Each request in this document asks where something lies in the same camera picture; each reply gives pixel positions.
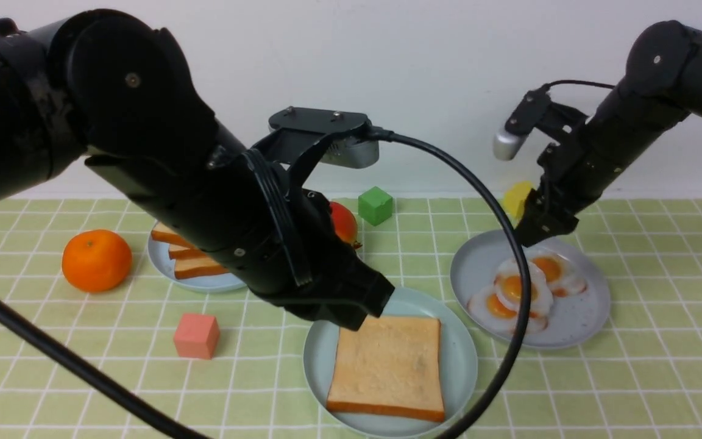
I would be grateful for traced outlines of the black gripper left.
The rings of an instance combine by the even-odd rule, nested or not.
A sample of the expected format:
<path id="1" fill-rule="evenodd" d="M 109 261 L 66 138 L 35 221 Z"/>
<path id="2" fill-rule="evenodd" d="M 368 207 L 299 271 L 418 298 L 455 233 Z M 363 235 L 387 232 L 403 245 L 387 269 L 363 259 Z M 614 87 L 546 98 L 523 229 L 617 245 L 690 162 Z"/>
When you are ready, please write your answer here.
<path id="1" fill-rule="evenodd" d="M 269 247 L 245 258 L 242 281 L 256 297 L 306 321 L 328 321 L 358 331 L 368 316 L 378 318 L 395 287 L 335 233 L 329 200 L 303 189 L 289 198 L 292 218 L 307 257 L 310 281 L 293 278 L 285 247 Z"/>

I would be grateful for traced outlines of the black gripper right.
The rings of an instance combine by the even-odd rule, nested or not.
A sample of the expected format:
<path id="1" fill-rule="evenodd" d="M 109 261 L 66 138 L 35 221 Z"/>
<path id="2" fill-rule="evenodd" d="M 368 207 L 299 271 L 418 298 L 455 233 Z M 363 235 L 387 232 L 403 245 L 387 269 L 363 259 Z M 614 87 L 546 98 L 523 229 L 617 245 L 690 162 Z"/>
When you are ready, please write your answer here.
<path id="1" fill-rule="evenodd" d="M 574 233 L 578 214 L 599 200 L 614 180 L 613 162 L 575 141 L 549 145 L 537 162 L 543 175 L 529 192 L 515 228 L 516 239 L 526 248 Z"/>

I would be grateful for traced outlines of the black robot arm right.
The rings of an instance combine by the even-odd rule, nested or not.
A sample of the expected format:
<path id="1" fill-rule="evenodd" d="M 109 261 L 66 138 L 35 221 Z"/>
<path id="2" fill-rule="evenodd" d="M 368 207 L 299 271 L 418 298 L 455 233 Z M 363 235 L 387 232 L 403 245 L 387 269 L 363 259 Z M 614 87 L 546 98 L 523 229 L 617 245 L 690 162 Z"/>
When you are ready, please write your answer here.
<path id="1" fill-rule="evenodd" d="M 596 203 L 616 178 L 667 130 L 702 117 L 702 30 L 661 21 L 641 33 L 626 72 L 593 116 L 558 104 L 554 82 L 526 92 L 495 137 L 499 160 L 513 159 L 538 130 L 551 139 L 537 159 L 539 186 L 523 203 L 518 243 L 532 247 L 576 230 L 578 214 Z"/>

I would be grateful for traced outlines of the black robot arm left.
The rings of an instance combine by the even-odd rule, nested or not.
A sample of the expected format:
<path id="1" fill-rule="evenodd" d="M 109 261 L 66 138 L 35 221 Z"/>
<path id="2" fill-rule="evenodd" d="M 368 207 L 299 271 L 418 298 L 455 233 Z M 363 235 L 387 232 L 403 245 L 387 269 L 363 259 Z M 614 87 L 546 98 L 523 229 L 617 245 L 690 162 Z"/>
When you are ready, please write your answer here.
<path id="1" fill-rule="evenodd" d="M 304 189 L 332 145 L 376 150 L 359 112 L 290 107 L 247 148 L 198 95 L 176 39 L 95 9 L 32 30 L 0 19 L 0 200 L 85 158 L 92 172 L 301 319 L 357 330 L 394 286 Z"/>

